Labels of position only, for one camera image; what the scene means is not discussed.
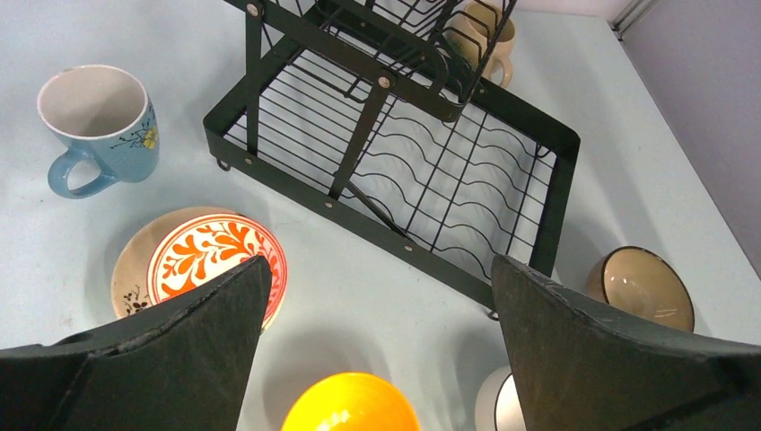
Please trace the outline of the blue floral mug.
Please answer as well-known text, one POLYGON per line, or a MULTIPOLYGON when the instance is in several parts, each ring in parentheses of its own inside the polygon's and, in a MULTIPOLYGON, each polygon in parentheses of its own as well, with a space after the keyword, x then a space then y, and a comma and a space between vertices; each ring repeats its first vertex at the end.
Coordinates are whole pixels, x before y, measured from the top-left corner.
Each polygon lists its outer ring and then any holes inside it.
POLYGON ((88 198, 118 183, 137 183, 160 156, 156 113, 144 85, 108 65, 67 68, 40 88, 42 123, 66 147, 48 170, 62 198, 88 198))

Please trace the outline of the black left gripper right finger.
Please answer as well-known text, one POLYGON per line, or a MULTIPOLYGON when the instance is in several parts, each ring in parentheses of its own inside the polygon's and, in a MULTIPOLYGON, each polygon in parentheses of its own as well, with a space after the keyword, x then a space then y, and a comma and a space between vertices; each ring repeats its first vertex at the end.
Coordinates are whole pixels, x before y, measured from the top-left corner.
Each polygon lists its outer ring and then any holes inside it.
POLYGON ((759 346, 633 316, 509 256, 491 274, 527 429, 759 429, 759 346))

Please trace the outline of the beige ceramic mug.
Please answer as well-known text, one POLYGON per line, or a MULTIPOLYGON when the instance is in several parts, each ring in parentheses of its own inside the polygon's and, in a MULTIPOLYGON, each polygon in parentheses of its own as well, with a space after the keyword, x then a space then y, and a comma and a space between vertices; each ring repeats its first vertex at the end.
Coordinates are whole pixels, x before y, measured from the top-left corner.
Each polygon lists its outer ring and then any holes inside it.
POLYGON ((482 77, 507 88, 516 30, 511 19, 503 22, 503 15, 497 4, 471 1, 451 17, 443 35, 474 71, 481 70, 482 77))

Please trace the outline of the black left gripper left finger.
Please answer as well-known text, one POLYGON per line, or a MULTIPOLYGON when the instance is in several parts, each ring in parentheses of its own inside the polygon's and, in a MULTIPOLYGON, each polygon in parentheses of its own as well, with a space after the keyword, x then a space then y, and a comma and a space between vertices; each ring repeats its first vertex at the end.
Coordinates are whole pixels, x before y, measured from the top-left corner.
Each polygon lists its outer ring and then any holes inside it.
POLYGON ((2 429, 235 429, 271 281, 254 257, 133 316, 4 349, 2 429))

